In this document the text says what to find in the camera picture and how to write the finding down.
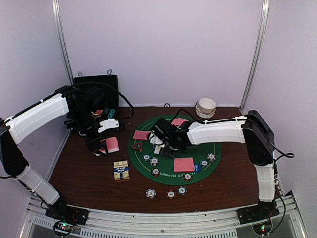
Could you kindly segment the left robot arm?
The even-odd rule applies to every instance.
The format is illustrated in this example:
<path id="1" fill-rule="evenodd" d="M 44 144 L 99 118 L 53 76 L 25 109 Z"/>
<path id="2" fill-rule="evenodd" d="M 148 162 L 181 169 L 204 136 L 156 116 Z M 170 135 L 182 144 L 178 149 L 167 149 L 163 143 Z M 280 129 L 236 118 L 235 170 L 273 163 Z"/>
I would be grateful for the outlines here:
<path id="1" fill-rule="evenodd" d="M 60 220 L 71 216 L 66 198 L 42 177 L 23 156 L 18 145 L 30 134 L 50 121 L 67 116 L 66 125 L 85 136 L 85 145 L 96 155 L 107 155 L 105 131 L 108 120 L 101 117 L 107 99 L 97 87 L 88 90 L 66 85 L 0 121 L 0 161 L 6 173 L 4 179 L 16 179 L 36 194 Z"/>

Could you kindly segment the ten chips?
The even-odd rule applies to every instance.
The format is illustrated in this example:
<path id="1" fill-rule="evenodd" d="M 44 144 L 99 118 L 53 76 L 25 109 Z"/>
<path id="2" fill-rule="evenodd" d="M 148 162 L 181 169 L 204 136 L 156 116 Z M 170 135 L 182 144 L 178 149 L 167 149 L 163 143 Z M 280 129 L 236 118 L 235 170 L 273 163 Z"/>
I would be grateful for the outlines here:
<path id="1" fill-rule="evenodd" d="M 207 160 L 210 162 L 215 162 L 216 161 L 216 156 L 213 153 L 208 153 L 207 154 Z"/>
<path id="2" fill-rule="evenodd" d="M 153 157 L 150 159 L 149 163 L 151 166 L 157 166 L 159 164 L 159 159 L 156 157 Z"/>

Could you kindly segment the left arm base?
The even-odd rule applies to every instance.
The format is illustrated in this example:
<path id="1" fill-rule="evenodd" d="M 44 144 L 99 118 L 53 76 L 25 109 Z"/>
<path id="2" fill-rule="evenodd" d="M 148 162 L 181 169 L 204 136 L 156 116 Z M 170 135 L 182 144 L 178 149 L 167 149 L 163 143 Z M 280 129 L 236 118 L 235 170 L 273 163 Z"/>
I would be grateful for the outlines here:
<path id="1" fill-rule="evenodd" d="M 88 219 L 89 211 L 87 209 L 67 206 L 65 212 L 53 211 L 48 208 L 45 215 L 56 220 L 66 221 L 73 225 L 85 225 Z"/>

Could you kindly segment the fifty chips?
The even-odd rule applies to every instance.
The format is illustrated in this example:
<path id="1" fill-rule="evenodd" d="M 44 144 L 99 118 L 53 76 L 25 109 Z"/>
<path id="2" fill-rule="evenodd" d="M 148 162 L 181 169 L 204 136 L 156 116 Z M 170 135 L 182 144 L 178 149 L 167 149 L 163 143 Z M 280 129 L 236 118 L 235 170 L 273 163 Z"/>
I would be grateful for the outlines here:
<path id="1" fill-rule="evenodd" d="M 200 161 L 200 166 L 201 166 L 202 168 L 205 168 L 208 164 L 209 164 L 209 161 L 208 161 L 208 160 L 201 160 L 201 161 Z"/>
<path id="2" fill-rule="evenodd" d="M 151 155 L 149 155 L 149 154 L 144 154 L 143 156 L 142 156 L 142 160 L 144 161 L 144 162 L 149 162 L 150 160 L 151 160 Z"/>

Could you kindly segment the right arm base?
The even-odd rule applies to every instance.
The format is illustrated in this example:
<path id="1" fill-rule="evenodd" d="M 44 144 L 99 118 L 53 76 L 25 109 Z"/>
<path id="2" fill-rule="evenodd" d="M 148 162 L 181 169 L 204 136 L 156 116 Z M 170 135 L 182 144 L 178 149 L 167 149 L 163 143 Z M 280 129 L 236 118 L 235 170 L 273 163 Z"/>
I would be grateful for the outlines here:
<path id="1" fill-rule="evenodd" d="M 239 208 L 237 210 L 238 219 L 241 225 L 269 219 L 272 216 L 277 216 L 279 214 L 280 212 L 278 208 L 259 204 L 250 207 Z"/>

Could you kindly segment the brown hundred chip stack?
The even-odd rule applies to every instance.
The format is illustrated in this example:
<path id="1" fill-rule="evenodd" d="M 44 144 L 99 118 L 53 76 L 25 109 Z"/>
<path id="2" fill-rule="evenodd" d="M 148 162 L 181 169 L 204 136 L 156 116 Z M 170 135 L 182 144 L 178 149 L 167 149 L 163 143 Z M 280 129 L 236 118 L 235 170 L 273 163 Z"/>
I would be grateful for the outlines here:
<path id="1" fill-rule="evenodd" d="M 166 197 L 168 199 L 174 199 L 176 197 L 176 193 L 173 190 L 170 190 L 166 193 Z"/>

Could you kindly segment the blue green fifty chip stack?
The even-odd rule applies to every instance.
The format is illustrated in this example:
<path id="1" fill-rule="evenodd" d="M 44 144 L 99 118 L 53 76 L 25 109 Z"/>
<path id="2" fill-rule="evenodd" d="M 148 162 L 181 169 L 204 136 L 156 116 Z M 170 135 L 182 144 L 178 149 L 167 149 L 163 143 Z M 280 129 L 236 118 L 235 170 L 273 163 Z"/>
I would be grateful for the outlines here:
<path id="1" fill-rule="evenodd" d="M 185 195 L 185 194 L 187 193 L 187 188 L 184 187 L 184 186 L 180 186 L 180 187 L 178 187 L 178 189 L 177 189 L 177 193 L 178 193 L 179 195 Z"/>

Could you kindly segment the red-backed card deck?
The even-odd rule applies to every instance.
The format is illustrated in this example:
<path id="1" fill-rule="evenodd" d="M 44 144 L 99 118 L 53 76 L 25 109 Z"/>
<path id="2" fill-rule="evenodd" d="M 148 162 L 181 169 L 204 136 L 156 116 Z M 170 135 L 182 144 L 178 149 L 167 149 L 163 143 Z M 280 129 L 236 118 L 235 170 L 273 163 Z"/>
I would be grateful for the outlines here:
<path id="1" fill-rule="evenodd" d="M 101 140 L 101 143 L 106 143 L 106 148 L 108 153 L 113 153 L 119 151 L 119 144 L 116 137 L 110 137 L 107 139 Z"/>

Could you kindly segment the blue peach ten chip stack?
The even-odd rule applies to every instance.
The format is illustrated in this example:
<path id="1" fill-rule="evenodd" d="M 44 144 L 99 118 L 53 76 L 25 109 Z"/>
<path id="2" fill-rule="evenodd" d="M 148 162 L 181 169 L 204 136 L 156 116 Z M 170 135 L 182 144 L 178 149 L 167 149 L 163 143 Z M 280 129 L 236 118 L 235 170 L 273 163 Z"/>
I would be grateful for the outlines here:
<path id="1" fill-rule="evenodd" d="M 156 196 L 156 191 L 152 188 L 149 188 L 148 190 L 146 190 L 145 195 L 147 198 L 153 199 Z"/>

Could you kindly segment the blue small blind button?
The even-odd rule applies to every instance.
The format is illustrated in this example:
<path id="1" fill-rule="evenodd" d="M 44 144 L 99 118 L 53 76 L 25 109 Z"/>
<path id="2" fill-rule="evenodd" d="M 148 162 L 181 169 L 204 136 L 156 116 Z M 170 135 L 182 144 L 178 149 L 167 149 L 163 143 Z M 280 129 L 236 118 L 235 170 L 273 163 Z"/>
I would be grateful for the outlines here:
<path id="1" fill-rule="evenodd" d="M 199 173 L 199 172 L 201 171 L 201 169 L 202 169 L 202 168 L 201 168 L 201 166 L 200 166 L 199 164 L 195 164 L 195 165 L 194 165 L 194 172 L 195 172 L 195 173 Z"/>

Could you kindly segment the dealt red card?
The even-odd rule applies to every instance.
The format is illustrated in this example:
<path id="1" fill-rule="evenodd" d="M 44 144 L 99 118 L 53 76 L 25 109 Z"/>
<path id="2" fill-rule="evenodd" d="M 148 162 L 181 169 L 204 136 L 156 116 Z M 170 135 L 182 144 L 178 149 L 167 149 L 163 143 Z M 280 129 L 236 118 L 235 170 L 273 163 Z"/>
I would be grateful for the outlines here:
<path id="1" fill-rule="evenodd" d="M 175 118 L 175 119 L 172 120 L 171 124 L 176 126 L 176 127 L 179 127 L 179 126 L 181 126 L 183 123 L 185 123 L 187 121 L 188 121 L 187 119 Z"/>
<path id="2" fill-rule="evenodd" d="M 133 139 L 134 140 L 148 140 L 150 135 L 151 135 L 150 131 L 136 130 L 134 132 Z"/>
<path id="3" fill-rule="evenodd" d="M 174 171 L 175 172 L 193 172 L 194 171 L 194 159 L 188 158 L 175 158 L 174 159 Z"/>

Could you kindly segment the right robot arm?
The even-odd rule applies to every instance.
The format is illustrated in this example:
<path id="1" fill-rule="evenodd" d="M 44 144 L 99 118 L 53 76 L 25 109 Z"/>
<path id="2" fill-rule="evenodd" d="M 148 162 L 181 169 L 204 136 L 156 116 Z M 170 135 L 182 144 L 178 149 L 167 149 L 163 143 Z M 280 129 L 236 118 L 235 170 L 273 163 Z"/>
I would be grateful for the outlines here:
<path id="1" fill-rule="evenodd" d="M 235 142 L 245 144 L 249 160 L 257 172 L 259 202 L 254 215 L 264 219 L 273 211 L 275 198 L 274 133 L 260 114 L 251 110 L 231 119 L 192 119 L 175 126 L 160 118 L 151 128 L 155 141 L 169 150 L 186 152 L 187 147 L 206 143 Z"/>

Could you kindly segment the triangular all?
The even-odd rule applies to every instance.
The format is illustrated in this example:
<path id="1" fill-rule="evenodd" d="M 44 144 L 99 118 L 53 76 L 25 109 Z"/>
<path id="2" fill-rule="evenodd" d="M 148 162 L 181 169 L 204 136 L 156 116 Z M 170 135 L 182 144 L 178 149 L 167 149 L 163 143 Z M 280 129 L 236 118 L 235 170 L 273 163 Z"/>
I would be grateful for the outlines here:
<path id="1" fill-rule="evenodd" d="M 131 146 L 131 148 L 132 148 L 133 150 L 142 152 L 142 150 L 143 150 L 142 141 L 139 141 L 139 142 L 133 144 L 133 145 Z"/>

